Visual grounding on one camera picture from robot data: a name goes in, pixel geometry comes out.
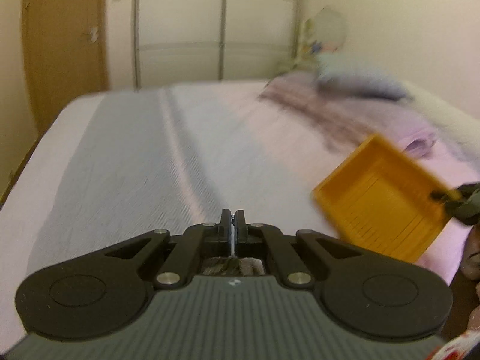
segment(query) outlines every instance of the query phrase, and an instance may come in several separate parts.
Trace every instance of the door handle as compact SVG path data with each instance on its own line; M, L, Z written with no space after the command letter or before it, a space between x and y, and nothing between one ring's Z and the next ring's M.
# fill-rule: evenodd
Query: door handle
M90 43L95 43L98 40L98 27L90 28L90 31L83 34L84 36L89 36L90 39L88 40Z

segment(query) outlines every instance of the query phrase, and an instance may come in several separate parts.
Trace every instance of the wooden door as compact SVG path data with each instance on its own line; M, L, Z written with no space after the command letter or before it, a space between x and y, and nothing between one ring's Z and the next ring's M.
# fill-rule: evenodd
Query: wooden door
M25 71L40 133L71 100L107 88L104 5L104 0L24 0Z

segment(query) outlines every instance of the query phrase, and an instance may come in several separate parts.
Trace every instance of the metal screw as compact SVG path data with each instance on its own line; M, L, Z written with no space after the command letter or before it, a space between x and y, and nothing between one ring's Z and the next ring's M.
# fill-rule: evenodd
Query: metal screw
M157 276L157 281L160 284L164 284L166 286L171 286L172 284L176 284L180 281L180 279L181 277L175 272L164 272Z
M297 230L297 233L299 233L299 234L311 234L311 233L314 233L314 231L311 230L311 229L300 229L300 230Z
M305 272L295 272L292 274L289 274L287 276L287 279L292 283L292 284L308 284L311 281L311 276L309 274L306 274Z

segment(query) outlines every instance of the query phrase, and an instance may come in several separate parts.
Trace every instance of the pillow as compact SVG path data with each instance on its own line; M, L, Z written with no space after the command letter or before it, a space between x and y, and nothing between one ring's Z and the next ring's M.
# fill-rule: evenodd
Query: pillow
M398 100L410 97L405 86L381 69L349 59L338 53L319 54L317 82L354 96Z

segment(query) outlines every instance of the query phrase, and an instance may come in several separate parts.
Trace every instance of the door frame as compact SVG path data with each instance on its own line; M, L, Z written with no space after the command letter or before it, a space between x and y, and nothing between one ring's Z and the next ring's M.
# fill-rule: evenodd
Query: door frame
M105 8L106 0L98 0L98 29L100 36L98 37L99 46L100 46L100 59L99 64L101 67L102 75L100 80L102 81L102 86L105 90L110 89L109 77L107 74L107 49L106 49L106 30L105 30ZM31 68L30 62L30 50L28 48L27 36L28 36L28 15L27 8L30 0L22 0L22 51L23 51L23 70L25 71L25 81L28 89L28 98L33 111L35 126L40 135L45 133L46 129L42 128L41 112L39 100L35 95L35 89L33 86L33 75L34 72Z

